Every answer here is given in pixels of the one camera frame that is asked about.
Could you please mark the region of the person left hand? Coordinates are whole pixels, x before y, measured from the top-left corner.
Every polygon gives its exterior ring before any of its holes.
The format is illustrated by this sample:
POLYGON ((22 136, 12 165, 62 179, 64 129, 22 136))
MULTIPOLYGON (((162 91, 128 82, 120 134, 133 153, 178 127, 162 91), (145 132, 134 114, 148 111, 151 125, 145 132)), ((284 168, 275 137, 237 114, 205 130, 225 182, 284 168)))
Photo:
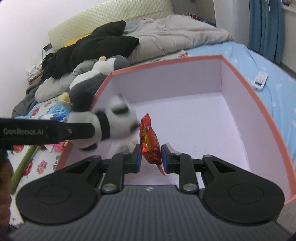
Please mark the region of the person left hand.
POLYGON ((1 240, 11 240, 8 237, 11 205, 11 179, 13 168, 7 158, 7 152, 1 150, 1 240))

